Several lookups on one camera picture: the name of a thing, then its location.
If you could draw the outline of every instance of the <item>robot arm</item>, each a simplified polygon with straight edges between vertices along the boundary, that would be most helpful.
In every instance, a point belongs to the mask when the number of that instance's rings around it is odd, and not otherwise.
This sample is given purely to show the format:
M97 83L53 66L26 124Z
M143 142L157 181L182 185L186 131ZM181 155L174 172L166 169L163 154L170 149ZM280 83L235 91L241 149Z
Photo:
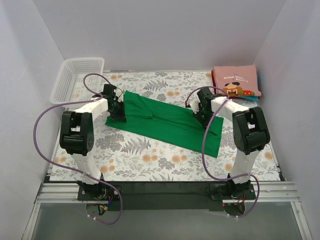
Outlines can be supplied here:
M102 175L91 151L95 142L93 122L106 111L114 120L126 121L122 91L114 85L105 84L101 94L102 99L62 114L59 139L61 148L73 157L77 167L97 179ZM98 99L98 97L100 96L95 95L92 98ZM97 183L87 176L83 177L82 182L88 185Z
M190 103L194 116L204 128L207 127L212 114L217 111L227 99L222 94L212 94L209 88L203 88L197 93L198 99ZM237 147L235 162L229 176L249 174L261 150L270 141L270 135L263 111L260 107L248 108L231 99L219 111L223 117L232 121L233 139ZM250 183L250 176L232 180L235 185Z

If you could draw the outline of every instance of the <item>folded clothing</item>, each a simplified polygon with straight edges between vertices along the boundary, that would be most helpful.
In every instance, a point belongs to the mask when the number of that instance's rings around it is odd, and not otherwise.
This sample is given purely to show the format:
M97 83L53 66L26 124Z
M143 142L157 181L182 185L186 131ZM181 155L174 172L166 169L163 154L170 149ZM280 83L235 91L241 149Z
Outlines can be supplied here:
M205 129L190 109L164 103L126 91L124 94L126 122L110 117L106 125L157 139L195 152L202 151ZM206 138L205 154L217 157L224 119L216 117Z
M213 86L225 90L230 97L260 97L257 69L249 66L215 66L211 71ZM224 94L214 90L215 94Z

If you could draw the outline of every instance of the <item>table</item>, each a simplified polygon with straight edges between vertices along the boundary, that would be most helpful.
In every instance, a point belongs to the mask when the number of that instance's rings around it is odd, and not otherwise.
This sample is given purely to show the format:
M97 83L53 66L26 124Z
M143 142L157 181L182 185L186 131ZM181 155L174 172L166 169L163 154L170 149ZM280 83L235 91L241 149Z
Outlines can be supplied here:
M211 73L204 71L107 72L103 75L123 90L181 107L193 89L212 86ZM257 106L256 102L245 99L234 101L250 108ZM93 123L95 145L92 149L105 181L212 181L203 168L201 153L106 126L107 116L106 112ZM57 163L76 168L74 160L60 148L58 140L59 136L52 158ZM208 170L218 178L227 177L236 152L232 122L224 119L218 157L206 155L205 158ZM260 181L280 180L269 144L258 155L252 172ZM57 166L53 166L50 175L50 181L81 179L81 174Z

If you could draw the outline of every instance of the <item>green cloth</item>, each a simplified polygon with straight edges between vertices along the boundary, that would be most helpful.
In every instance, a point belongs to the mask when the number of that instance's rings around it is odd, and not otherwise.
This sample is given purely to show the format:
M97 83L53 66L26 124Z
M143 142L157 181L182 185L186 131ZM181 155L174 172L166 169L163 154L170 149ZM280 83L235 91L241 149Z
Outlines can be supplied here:
M108 117L105 124L201 152L205 129L192 110L126 91L124 112L126 122ZM223 118L216 117L206 138L205 154L215 158L219 152L223 121Z

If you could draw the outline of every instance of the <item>gray floor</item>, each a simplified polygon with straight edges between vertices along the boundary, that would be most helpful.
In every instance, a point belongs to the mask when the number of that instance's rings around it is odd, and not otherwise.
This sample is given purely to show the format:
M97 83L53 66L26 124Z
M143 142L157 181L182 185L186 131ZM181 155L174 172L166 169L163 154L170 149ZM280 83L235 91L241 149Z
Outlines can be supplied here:
M85 213L85 204L41 204L32 239L302 239L289 202L259 202L251 214L238 221L206 210L132 210L125 211L115 225L107 226ZM111 220L116 214L106 212L103 218Z

